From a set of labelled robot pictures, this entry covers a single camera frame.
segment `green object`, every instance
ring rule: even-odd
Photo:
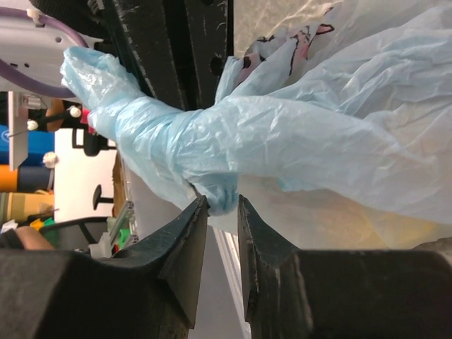
[[[44,221],[44,226],[53,225],[55,223],[53,218],[49,218]],[[58,230],[50,231],[44,234],[44,238],[47,239],[47,241],[55,248],[58,248],[59,244],[59,236],[58,236]]]
[[[130,237],[130,230],[124,228],[123,230],[119,230],[119,241],[118,246],[119,249],[123,249],[126,244],[127,239]]]

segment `translucent plastic bag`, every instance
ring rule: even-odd
[[[224,215],[240,183],[301,247],[414,246],[452,235],[452,7],[387,2],[327,6],[324,20],[230,58],[205,111],[146,97],[113,57],[76,47],[64,84],[131,170],[180,208],[194,185]],[[430,221],[410,219],[414,235],[399,237],[401,215]],[[210,223],[235,232],[235,218]]]

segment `red object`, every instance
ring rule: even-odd
[[[82,124],[87,124],[88,125],[88,132],[90,134],[94,134],[94,133],[96,133],[96,131],[94,130],[93,127],[89,126],[89,124],[88,124],[88,115],[90,115],[90,111],[88,111],[86,108],[82,108],[82,117],[80,118],[80,122]]]

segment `knotted plastic bag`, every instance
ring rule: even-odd
[[[227,214],[240,183],[301,247],[414,246],[452,235],[452,7],[383,2],[331,4],[259,39],[228,60],[204,111],[146,97],[93,50],[66,50],[61,72],[96,131],[180,208],[193,185],[211,215]],[[235,218],[210,224],[234,232]]]

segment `screw hole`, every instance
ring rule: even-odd
[[[210,60],[210,71],[214,76],[221,76],[223,72],[223,61],[218,56],[214,56]]]

